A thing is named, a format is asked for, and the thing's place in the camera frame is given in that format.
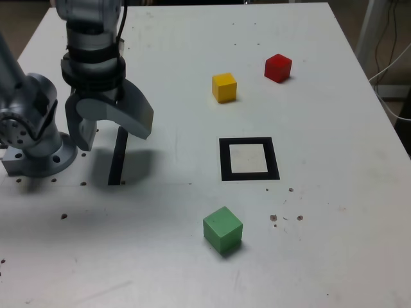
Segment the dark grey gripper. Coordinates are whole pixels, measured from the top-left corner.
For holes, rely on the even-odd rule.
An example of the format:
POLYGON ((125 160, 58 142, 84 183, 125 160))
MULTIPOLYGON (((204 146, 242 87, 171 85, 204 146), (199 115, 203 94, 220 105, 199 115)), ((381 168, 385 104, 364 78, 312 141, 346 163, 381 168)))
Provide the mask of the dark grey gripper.
POLYGON ((128 80, 123 81, 122 90, 119 100, 117 88, 103 92, 76 89, 76 94, 68 97, 67 127, 81 150, 91 151, 101 120, 112 121, 143 140, 151 134, 154 112, 144 94, 128 80))

